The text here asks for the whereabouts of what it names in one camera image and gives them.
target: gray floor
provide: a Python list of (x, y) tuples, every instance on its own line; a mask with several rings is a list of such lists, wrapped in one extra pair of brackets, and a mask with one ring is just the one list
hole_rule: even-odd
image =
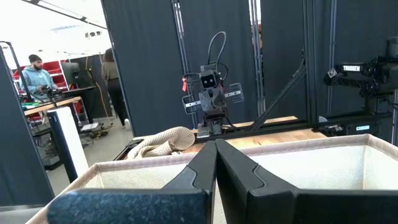
[[(99, 140), (94, 141), (94, 145), (85, 147), (87, 163), (92, 166), (96, 162), (112, 161), (132, 139), (132, 132), (125, 130), (120, 120), (101, 121), (105, 125), (113, 122), (113, 127), (109, 130), (109, 134)], [(54, 194), (58, 195), (65, 187), (69, 185), (69, 180), (64, 166), (60, 166), (55, 170), (47, 172)]]

